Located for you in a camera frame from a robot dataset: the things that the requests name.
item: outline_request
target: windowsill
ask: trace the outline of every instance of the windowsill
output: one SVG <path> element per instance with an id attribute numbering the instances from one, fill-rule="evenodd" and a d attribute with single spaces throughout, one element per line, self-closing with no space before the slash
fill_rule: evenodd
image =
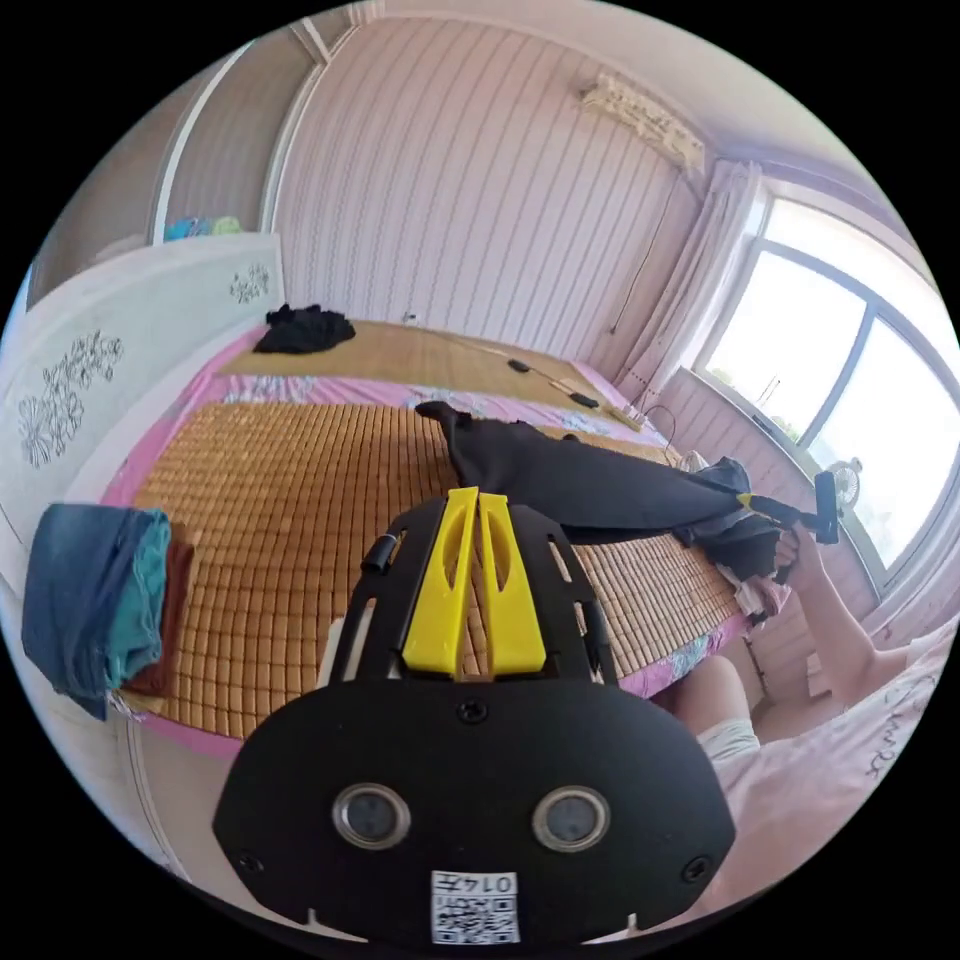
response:
<path id="1" fill-rule="evenodd" d="M 726 393 L 724 393 L 722 390 L 719 390 L 716 386 L 714 386 L 714 384 L 712 384 L 709 380 L 707 380 L 705 377 L 702 377 L 699 373 L 697 373 L 696 370 L 693 370 L 691 367 L 683 367 L 682 369 L 689 376 L 693 377 L 693 379 L 696 380 L 700 386 L 709 390 L 715 397 L 717 397 L 718 399 L 723 401 L 723 403 L 731 407 L 737 413 L 737 415 L 742 417 L 750 425 L 752 429 L 757 431 L 757 433 L 759 433 L 763 437 L 763 439 L 767 443 L 775 447 L 778 453 L 784 458 L 784 460 L 786 460 L 794 468 L 797 475 L 802 477 L 810 485 L 810 490 L 811 492 L 813 492 L 814 481 L 813 481 L 813 473 L 811 472 L 811 470 L 808 467 L 804 466 L 803 463 L 801 463 L 800 460 L 798 460 L 797 457 L 793 454 L 793 452 L 790 451 L 783 443 L 781 443 L 774 434 L 769 433 L 768 431 L 764 430 L 762 427 L 758 426 L 757 423 L 754 421 L 753 417 L 750 415 L 750 413 L 744 410 L 743 407 L 741 407 L 731 397 L 727 396 Z M 850 530 L 848 529 L 848 526 L 846 522 L 843 520 L 843 518 L 841 518 L 839 521 L 839 528 L 842 531 L 843 539 L 845 543 L 853 551 L 853 553 L 857 557 L 857 560 L 860 563 L 860 567 L 863 570 L 863 574 L 866 577 L 867 582 L 870 584 L 870 588 L 873 590 L 874 599 L 879 603 L 880 601 L 883 600 L 884 592 L 877 585 L 877 582 L 874 579 L 873 574 L 870 572 L 870 568 L 867 566 L 867 562 L 864 559 L 863 554 L 857 548 L 856 542 L 854 541 L 854 538 L 851 536 Z"/>

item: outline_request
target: person's arm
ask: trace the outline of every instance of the person's arm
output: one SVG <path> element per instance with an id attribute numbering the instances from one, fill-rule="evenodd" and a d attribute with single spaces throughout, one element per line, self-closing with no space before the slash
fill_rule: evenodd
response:
<path id="1" fill-rule="evenodd" d="M 787 584 L 797 594 L 824 676 L 846 706 L 902 673 L 907 650 L 877 650 L 846 608 L 823 567 L 816 541 L 801 526 L 781 535 L 778 567 L 793 565 Z"/>

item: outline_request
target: screw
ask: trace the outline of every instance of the screw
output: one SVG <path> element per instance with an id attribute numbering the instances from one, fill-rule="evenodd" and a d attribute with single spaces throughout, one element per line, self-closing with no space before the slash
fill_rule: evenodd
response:
<path id="1" fill-rule="evenodd" d="M 696 883 L 710 866 L 709 857 L 694 857 L 680 872 L 680 879 L 684 883 Z"/>
<path id="2" fill-rule="evenodd" d="M 479 700 L 464 700 L 457 707 L 457 716 L 464 723 L 483 723 L 487 719 L 487 708 Z"/>
<path id="3" fill-rule="evenodd" d="M 263 863 L 252 853 L 241 853 L 237 857 L 237 863 L 248 873 L 263 873 Z"/>

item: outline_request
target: woven bamboo mat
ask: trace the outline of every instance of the woven bamboo mat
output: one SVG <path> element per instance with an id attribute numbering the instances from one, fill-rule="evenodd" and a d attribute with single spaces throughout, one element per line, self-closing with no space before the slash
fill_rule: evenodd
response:
<path id="1" fill-rule="evenodd" d="M 512 347 L 501 347 L 392 323 L 354 322 L 357 335 L 323 353 L 288 355 L 241 354 L 220 370 L 222 374 L 282 377 L 356 377 L 389 383 L 418 384 L 469 393 L 488 393 L 530 403 L 604 416 L 602 409 L 587 411 L 537 373 L 517 373 L 505 359 L 484 352 L 503 350 L 523 360 L 572 390 L 602 400 L 597 391 L 565 360 Z"/>
<path id="2" fill-rule="evenodd" d="M 627 452 L 650 449 L 579 436 Z M 174 693 L 156 712 L 241 737 L 313 689 L 328 627 L 346 612 L 366 549 L 397 514 L 456 485 L 438 424 L 412 410 L 199 410 L 136 498 L 137 506 L 161 507 L 185 524 L 196 545 Z M 621 675 L 737 612 L 726 581 L 672 537 L 577 550 L 606 612 Z M 463 671 L 485 669 L 474 593 Z"/>

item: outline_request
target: small fan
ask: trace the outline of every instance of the small fan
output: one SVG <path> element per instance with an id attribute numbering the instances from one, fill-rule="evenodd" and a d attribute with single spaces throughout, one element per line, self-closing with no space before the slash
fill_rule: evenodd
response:
<path id="1" fill-rule="evenodd" d="M 863 464 L 857 457 L 852 460 L 838 460 L 827 468 L 833 474 L 837 488 L 837 507 L 853 508 L 860 498 L 860 471 Z"/>

